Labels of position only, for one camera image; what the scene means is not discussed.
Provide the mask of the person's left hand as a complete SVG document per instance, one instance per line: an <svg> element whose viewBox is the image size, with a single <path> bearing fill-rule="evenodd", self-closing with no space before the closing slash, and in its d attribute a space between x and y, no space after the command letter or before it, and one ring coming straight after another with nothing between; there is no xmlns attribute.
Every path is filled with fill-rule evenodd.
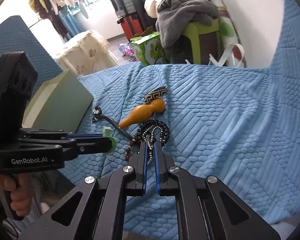
<svg viewBox="0 0 300 240"><path fill-rule="evenodd" d="M27 216L31 212L33 199L32 175L30 173L18 174L18 186L10 176L0 174L0 189L11 194L11 208L20 217Z"/></svg>

